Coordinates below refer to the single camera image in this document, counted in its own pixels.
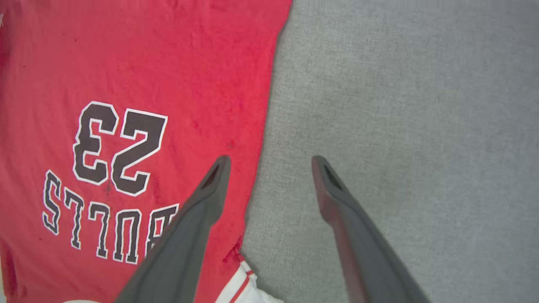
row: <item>red jersey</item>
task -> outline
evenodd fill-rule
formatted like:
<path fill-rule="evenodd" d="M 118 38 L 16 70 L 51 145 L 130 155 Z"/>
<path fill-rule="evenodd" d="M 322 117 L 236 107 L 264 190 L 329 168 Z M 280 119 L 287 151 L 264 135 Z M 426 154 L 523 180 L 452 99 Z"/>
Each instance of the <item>red jersey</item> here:
<path fill-rule="evenodd" d="M 0 253 L 9 303 L 113 301 L 221 154 L 232 162 L 229 189 L 196 301 L 216 301 L 225 285 L 232 295 L 222 297 L 233 298 L 289 5 L 0 4 Z"/>

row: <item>clothing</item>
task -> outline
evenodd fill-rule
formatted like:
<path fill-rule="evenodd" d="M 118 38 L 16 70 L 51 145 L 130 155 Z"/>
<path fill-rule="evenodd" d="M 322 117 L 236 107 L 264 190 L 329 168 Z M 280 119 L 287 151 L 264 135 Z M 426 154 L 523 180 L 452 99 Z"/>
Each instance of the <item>clothing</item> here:
<path fill-rule="evenodd" d="M 0 256 L 9 303 L 110 302 L 231 158 L 196 302 L 240 268 L 289 0 L 0 4 Z"/>

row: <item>red fabric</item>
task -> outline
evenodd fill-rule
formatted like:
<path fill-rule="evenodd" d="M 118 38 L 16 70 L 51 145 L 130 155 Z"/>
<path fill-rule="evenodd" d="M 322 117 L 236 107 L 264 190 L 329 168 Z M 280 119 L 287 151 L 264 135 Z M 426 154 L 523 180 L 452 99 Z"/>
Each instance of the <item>red fabric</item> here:
<path fill-rule="evenodd" d="M 197 291 L 197 302 L 215 301 L 241 260 L 275 43 L 289 5 L 290 0 L 0 4 L 5 14 L 0 27 L 0 253 L 8 302 L 113 301 L 136 269 L 125 262 L 131 221 L 124 224 L 124 261 L 113 260 L 116 215 L 140 211 L 140 264 L 150 213 L 181 206 L 214 160 L 228 154 L 232 169 L 225 209 L 210 233 Z M 93 135 L 101 137 L 101 150 L 99 156 L 86 155 L 84 164 L 106 162 L 107 179 L 100 185 L 77 179 L 74 170 L 73 146 L 84 127 L 79 119 L 91 101 L 118 116 L 114 134 L 100 132 L 97 121 L 90 123 Z M 144 117 L 168 117 L 160 149 L 122 177 L 126 182 L 137 171 L 150 174 L 146 189 L 136 196 L 111 182 L 114 155 L 145 138 L 142 133 L 134 140 L 120 136 L 126 120 L 142 121 L 126 118 L 128 109 L 147 112 Z M 54 221 L 44 202 L 49 170 L 61 181 L 60 199 L 54 186 L 49 192 L 60 210 L 57 235 L 45 226 Z M 66 207 L 66 188 L 84 200 L 80 249 L 72 243 L 78 204 L 71 201 Z M 96 255 L 102 217 L 88 219 L 92 201 L 110 207 L 107 259 Z"/>

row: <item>white fabric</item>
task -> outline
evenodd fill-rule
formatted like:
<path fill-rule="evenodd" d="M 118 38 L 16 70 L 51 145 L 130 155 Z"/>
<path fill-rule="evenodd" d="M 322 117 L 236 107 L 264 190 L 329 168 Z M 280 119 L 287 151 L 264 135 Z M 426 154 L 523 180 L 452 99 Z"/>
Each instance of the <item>white fabric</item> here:
<path fill-rule="evenodd" d="M 243 290 L 240 288 L 248 279 L 247 285 Z M 241 291 L 240 295 L 234 302 L 231 300 L 236 293 Z M 226 284 L 225 288 L 217 298 L 216 303 L 284 303 L 283 301 L 272 297 L 265 291 L 257 288 L 257 275 L 254 274 L 247 264 L 243 261 L 240 263 L 238 271 L 232 276 L 232 279 Z"/>

